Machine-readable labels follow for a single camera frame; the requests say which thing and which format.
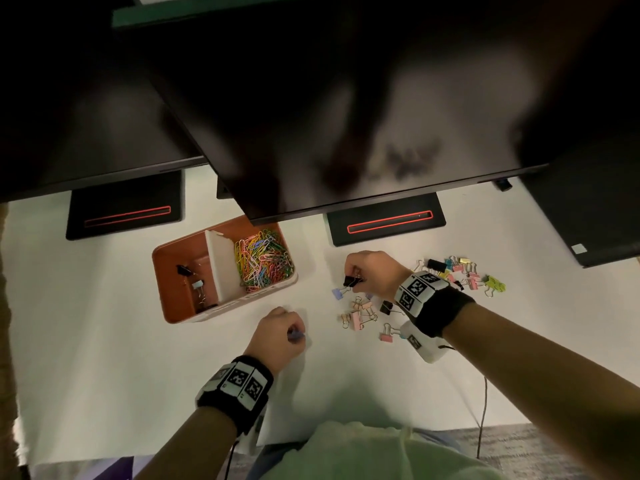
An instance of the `black cable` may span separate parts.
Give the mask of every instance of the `black cable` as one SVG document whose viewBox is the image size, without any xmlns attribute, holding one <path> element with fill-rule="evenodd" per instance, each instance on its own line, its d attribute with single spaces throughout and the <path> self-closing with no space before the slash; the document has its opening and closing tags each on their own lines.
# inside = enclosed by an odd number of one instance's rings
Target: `black cable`
<svg viewBox="0 0 640 480">
<path fill-rule="evenodd" d="M 227 462 L 227 473 L 225 473 L 225 480 L 227 480 L 227 477 L 229 476 L 229 468 L 231 468 L 231 459 L 234 457 L 234 450 L 236 449 L 236 444 L 238 444 L 238 442 L 234 443 L 234 445 L 231 447 L 231 453 L 229 453 L 229 460 Z"/>
<path fill-rule="evenodd" d="M 482 445 L 482 430 L 484 428 L 484 416 L 486 414 L 486 398 L 489 390 L 489 382 L 486 377 L 484 378 L 484 409 L 482 411 L 482 419 L 480 420 L 480 433 L 478 434 L 478 450 L 476 452 L 476 458 L 480 460 L 480 446 Z"/>
</svg>

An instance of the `black monitor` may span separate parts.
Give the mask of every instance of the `black monitor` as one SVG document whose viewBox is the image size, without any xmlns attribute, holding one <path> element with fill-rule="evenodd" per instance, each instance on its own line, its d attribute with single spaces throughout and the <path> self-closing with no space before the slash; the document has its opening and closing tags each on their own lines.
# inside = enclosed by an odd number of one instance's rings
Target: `black monitor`
<svg viewBox="0 0 640 480">
<path fill-rule="evenodd" d="M 9 3 L 0 202 L 207 163 L 113 35 L 131 0 Z"/>
<path fill-rule="evenodd" d="M 548 163 L 515 145 L 550 83 L 529 43 L 549 0 L 219 1 L 113 22 L 254 223 Z"/>
</svg>

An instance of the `white desk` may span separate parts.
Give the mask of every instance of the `white desk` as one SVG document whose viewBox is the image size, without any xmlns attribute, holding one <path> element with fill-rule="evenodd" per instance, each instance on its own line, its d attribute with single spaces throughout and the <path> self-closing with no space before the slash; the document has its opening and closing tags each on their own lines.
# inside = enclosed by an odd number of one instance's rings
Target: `white desk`
<svg viewBox="0 0 640 480">
<path fill-rule="evenodd" d="M 473 292 L 480 304 L 640 383 L 640 266 L 580 268 L 513 183 L 507 193 L 491 184 L 439 193 L 445 227 L 345 248 L 332 247 L 322 216 L 283 222 L 297 284 L 180 325 L 164 322 L 151 251 L 240 215 L 235 202 L 216 199 L 210 168 L 186 171 L 183 222 L 84 241 L 65 240 L 69 193 L 12 203 L 2 253 L 30 464 L 156 452 L 193 411 L 199 387 L 277 305 L 299 311 L 309 347 L 279 377 L 261 442 L 304 438 L 326 419 L 475 426 L 484 383 L 460 355 L 427 365 L 406 343 L 378 340 L 385 319 L 361 332 L 342 329 L 337 315 L 347 300 L 330 290 L 343 280 L 346 254 L 364 248 L 407 266 L 473 258 L 508 288 L 492 299 Z M 490 386 L 486 424 L 524 421 Z"/>
</svg>

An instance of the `left hand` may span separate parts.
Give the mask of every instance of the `left hand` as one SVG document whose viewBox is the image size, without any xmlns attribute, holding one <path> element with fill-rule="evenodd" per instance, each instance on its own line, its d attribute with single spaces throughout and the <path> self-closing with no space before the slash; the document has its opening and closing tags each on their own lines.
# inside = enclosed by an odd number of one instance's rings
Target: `left hand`
<svg viewBox="0 0 640 480">
<path fill-rule="evenodd" d="M 292 359 L 304 352 L 307 344 L 304 337 L 290 342 L 287 332 L 291 330 L 305 332 L 300 315 L 288 312 L 281 306 L 274 308 L 258 323 L 244 355 L 258 359 L 276 376 Z"/>
</svg>

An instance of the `orange storage box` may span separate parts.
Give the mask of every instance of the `orange storage box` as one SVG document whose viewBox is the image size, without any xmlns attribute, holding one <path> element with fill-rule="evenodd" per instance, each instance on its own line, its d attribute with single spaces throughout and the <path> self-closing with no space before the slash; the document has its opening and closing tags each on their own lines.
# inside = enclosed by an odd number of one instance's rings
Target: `orange storage box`
<svg viewBox="0 0 640 480">
<path fill-rule="evenodd" d="M 293 266 L 290 277 L 251 293 L 242 286 L 234 244 L 264 229 L 277 232 L 289 252 L 277 223 L 255 227 L 246 216 L 158 246 L 152 253 L 152 260 L 164 319 L 169 323 L 201 322 L 298 281 L 289 253 Z M 194 275 L 179 274 L 178 265 L 187 267 Z M 200 290 L 194 289 L 192 284 L 199 280 L 203 281 L 203 286 Z"/>
</svg>

